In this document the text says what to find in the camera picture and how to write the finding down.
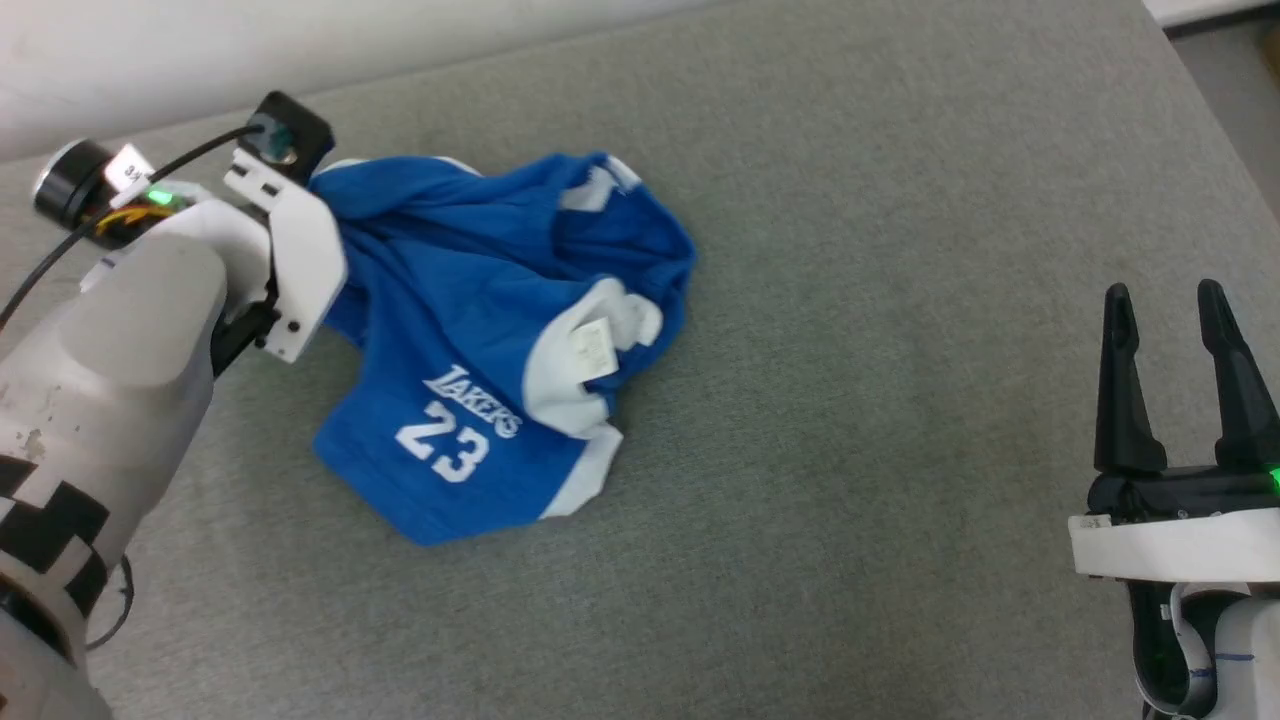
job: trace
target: blue jersey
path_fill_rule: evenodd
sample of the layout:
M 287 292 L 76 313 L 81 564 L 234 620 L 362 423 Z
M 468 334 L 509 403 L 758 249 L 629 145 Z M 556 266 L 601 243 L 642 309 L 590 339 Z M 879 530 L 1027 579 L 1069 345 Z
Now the blue jersey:
M 617 389 L 680 331 L 694 261 L 640 178 L 603 154 L 493 178 L 389 158 L 311 190 L 349 265 L 328 323 L 364 351 L 317 455 L 421 543 L 599 493 Z

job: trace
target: white wall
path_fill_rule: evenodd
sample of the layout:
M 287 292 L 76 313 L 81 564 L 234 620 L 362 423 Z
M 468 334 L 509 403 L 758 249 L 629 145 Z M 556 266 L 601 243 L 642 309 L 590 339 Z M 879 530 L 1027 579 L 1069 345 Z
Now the white wall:
M 3 0 L 0 160 L 717 0 Z

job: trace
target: white trim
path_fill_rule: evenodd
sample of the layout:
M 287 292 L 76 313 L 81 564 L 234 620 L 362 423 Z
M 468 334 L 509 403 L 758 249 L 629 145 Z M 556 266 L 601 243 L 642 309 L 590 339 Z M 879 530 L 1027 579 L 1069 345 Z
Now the white trim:
M 572 515 L 589 500 L 604 489 L 604 478 L 613 465 L 613 456 L 622 445 L 622 433 L 608 423 L 599 425 L 595 437 L 586 442 L 582 455 L 566 478 L 564 484 L 552 498 L 539 520 Z
M 582 387 L 571 333 L 585 323 L 609 319 L 614 348 L 649 345 L 662 329 L 662 310 L 627 295 L 617 278 L 602 278 L 572 307 L 543 328 L 525 364 L 524 407 L 538 423 L 570 437 L 591 439 L 608 419 L 609 406 Z

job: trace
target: black cable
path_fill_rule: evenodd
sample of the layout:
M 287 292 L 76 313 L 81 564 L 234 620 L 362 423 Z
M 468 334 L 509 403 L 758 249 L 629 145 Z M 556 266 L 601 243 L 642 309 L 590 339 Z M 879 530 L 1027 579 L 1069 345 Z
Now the black cable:
M 147 181 L 152 184 L 160 182 L 161 179 L 169 177 L 174 172 L 184 168 L 196 158 L 200 158 L 207 154 L 209 151 L 215 150 L 238 137 L 252 135 L 255 132 L 262 132 L 262 126 L 244 126 L 241 128 L 227 131 L 223 135 L 219 135 L 218 137 L 205 143 L 201 143 L 187 152 L 183 152 L 166 165 L 161 167 L 159 170 L 151 173 Z M 27 278 L 22 281 L 22 284 L 18 286 L 18 290 L 14 291 L 13 296 L 9 297 L 9 302 L 5 304 L 4 310 L 0 310 L 0 332 L 4 332 L 5 325 L 9 324 L 9 319 L 13 318 L 13 314 L 18 311 L 18 306 L 22 305 L 22 301 L 26 300 L 27 295 L 31 293 L 32 288 L 36 287 L 36 283 L 40 282 L 40 278 L 45 277 L 45 273 L 47 273 L 49 269 L 54 266 L 54 263 L 58 263 L 63 258 L 63 255 L 67 255 L 67 252 L 72 247 L 74 247 L 77 242 L 79 242 L 81 238 L 87 236 L 93 228 L 97 227 L 100 222 L 102 222 L 104 218 L 106 218 L 114 211 L 115 208 L 106 205 L 97 213 L 93 213 L 87 220 L 81 223 L 78 228 L 72 231 L 72 233 L 67 236 L 65 240 L 59 242 L 58 246 L 49 252 L 49 255 L 45 255 L 45 259 L 41 260 L 38 265 L 36 265 L 36 268 L 27 275 Z
M 120 616 L 115 620 L 115 624 L 111 625 L 110 630 L 104 633 L 102 637 L 84 646 L 86 651 L 95 651 L 106 644 L 106 641 L 114 638 L 115 633 L 119 633 L 120 628 L 124 626 L 124 621 L 129 619 L 129 611 L 133 610 L 133 596 L 136 593 L 133 589 L 133 565 L 129 565 L 128 555 L 120 556 L 120 573 L 124 574 L 124 589 L 120 591 L 120 594 L 124 596 L 124 610 L 120 611 Z

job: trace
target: gray fabric surface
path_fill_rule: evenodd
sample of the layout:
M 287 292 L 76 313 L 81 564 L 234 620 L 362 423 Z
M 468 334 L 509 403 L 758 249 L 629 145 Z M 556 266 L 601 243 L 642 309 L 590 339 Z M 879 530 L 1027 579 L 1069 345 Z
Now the gray fabric surface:
M 1124 597 L 1065 530 L 1103 290 L 1134 292 L 1174 461 L 1216 437 L 1201 277 L 1280 386 L 1277 228 L 1137 0 L 749 1 L 314 106 L 338 156 L 616 152 L 699 243 L 689 324 L 600 498 L 426 550 L 311 455 L 356 352 L 243 359 L 92 656 L 122 717 L 1137 712 Z M 0 287 L 56 238 L 38 164 L 0 169 Z

